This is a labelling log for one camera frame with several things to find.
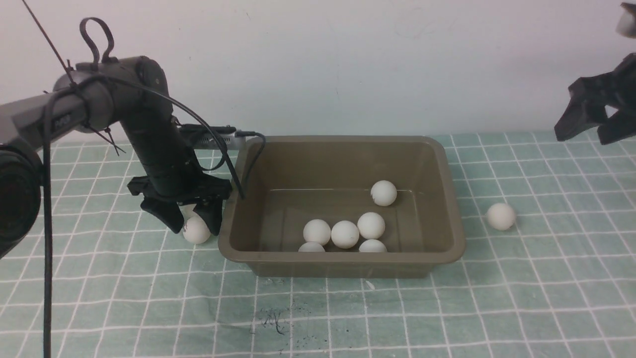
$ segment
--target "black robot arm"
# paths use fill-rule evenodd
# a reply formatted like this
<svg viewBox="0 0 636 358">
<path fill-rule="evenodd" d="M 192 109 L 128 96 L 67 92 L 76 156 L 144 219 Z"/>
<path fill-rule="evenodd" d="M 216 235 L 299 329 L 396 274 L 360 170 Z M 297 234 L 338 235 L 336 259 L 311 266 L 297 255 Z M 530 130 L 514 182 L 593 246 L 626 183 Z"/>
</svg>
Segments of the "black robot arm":
<svg viewBox="0 0 636 358">
<path fill-rule="evenodd" d="M 109 42 L 100 62 L 95 44 L 85 32 L 88 20 L 102 26 Z M 67 76 L 60 77 L 50 94 L 0 106 L 0 258 L 29 232 L 39 212 L 39 187 L 46 180 L 37 151 L 45 143 L 45 122 L 50 123 L 50 141 L 72 130 L 108 131 L 119 122 L 146 172 L 128 183 L 132 195 L 144 196 L 141 208 L 178 233 L 184 223 L 179 205 L 195 204 L 194 212 L 217 235 L 223 201 L 233 185 L 205 174 L 209 169 L 201 167 L 194 149 L 219 149 L 223 157 L 218 166 L 228 165 L 244 197 L 227 150 L 240 149 L 246 136 L 262 135 L 207 125 L 169 97 L 165 74 L 157 62 L 145 56 L 110 57 L 113 38 L 102 20 L 84 19 L 80 30 L 93 52 L 93 62 L 65 68 Z M 181 125 L 172 115 L 173 104 L 200 125 Z"/>
<path fill-rule="evenodd" d="M 636 38 L 636 5 L 621 6 L 625 14 L 616 30 Z M 636 53 L 627 55 L 613 71 L 581 77 L 568 89 L 570 103 L 555 125 L 557 140 L 569 140 L 594 127 L 603 145 L 636 135 Z M 616 111 L 610 116 L 606 106 Z"/>
</svg>

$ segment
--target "black cable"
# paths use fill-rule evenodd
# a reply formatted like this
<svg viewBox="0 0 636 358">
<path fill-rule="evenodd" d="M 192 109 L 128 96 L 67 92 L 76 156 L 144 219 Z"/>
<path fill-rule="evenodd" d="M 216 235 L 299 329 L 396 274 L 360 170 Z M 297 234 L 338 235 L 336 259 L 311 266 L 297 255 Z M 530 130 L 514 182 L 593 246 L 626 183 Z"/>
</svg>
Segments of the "black cable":
<svg viewBox="0 0 636 358">
<path fill-rule="evenodd" d="M 134 83 L 134 82 L 122 80 L 122 79 L 119 79 L 119 78 L 115 78 L 115 77 L 107 76 L 106 78 L 108 80 L 111 80 L 112 82 L 120 83 L 122 85 L 126 85 L 126 86 L 137 88 L 137 89 L 141 89 L 141 90 L 144 90 L 146 92 L 152 93 L 152 94 L 154 94 L 156 96 L 159 96 L 159 97 L 161 97 L 163 99 L 166 99 L 166 100 L 170 101 L 172 104 L 174 104 L 175 106 L 177 106 L 180 109 L 182 109 L 183 111 L 185 111 L 190 116 L 192 116 L 192 118 L 194 118 L 197 122 L 199 122 L 199 124 L 204 126 L 207 129 L 207 131 L 210 132 L 210 134 L 212 135 L 212 139 L 216 143 L 217 147 L 219 147 L 219 150 L 221 151 L 222 158 L 227 163 L 228 169 L 230 170 L 230 174 L 232 175 L 232 180 L 234 181 L 234 184 L 237 186 L 238 194 L 241 196 L 241 199 L 245 199 L 245 191 L 243 190 L 243 186 L 240 183 L 239 176 L 237 175 L 236 169 L 234 168 L 234 165 L 232 164 L 232 161 L 230 160 L 230 155 L 228 154 L 227 145 L 225 144 L 225 142 L 223 141 L 223 139 L 221 138 L 219 133 L 217 131 L 215 131 L 213 128 L 211 128 L 210 125 L 206 121 L 203 120 L 203 118 L 201 118 L 193 110 L 189 109 L 185 104 L 183 104 L 183 103 L 177 101 L 176 99 L 174 99 L 174 98 L 172 98 L 170 96 L 167 96 L 167 95 L 165 95 L 165 94 L 163 94 L 163 93 L 161 93 L 161 92 L 159 92 L 159 91 L 157 91 L 155 89 L 152 89 L 152 88 L 144 86 L 144 85 L 139 85 L 138 83 Z"/>
<path fill-rule="evenodd" d="M 252 159 L 252 162 L 249 164 L 249 167 L 247 167 L 247 171 L 245 172 L 245 180 L 243 181 L 243 184 L 245 188 L 248 188 L 247 184 L 249 182 L 249 175 L 252 173 L 252 169 L 254 168 L 254 165 L 256 164 L 256 159 L 258 159 L 261 153 L 263 153 L 263 150 L 265 149 L 265 145 L 267 144 L 267 139 L 265 138 L 264 135 L 262 135 L 259 132 L 237 131 L 235 135 L 237 137 L 255 136 L 255 137 L 261 138 L 261 147 L 258 148 L 258 151 L 254 155 L 254 159 Z"/>
<path fill-rule="evenodd" d="M 44 191 L 44 328 L 43 350 L 44 358 L 51 357 L 51 321 L 53 297 L 53 215 L 51 204 L 51 123 L 53 122 L 53 107 L 58 99 L 76 93 L 87 85 L 103 79 L 102 75 L 95 75 L 81 82 L 53 93 L 44 108 L 44 131 L 42 135 L 43 152 L 43 191 Z"/>
</svg>

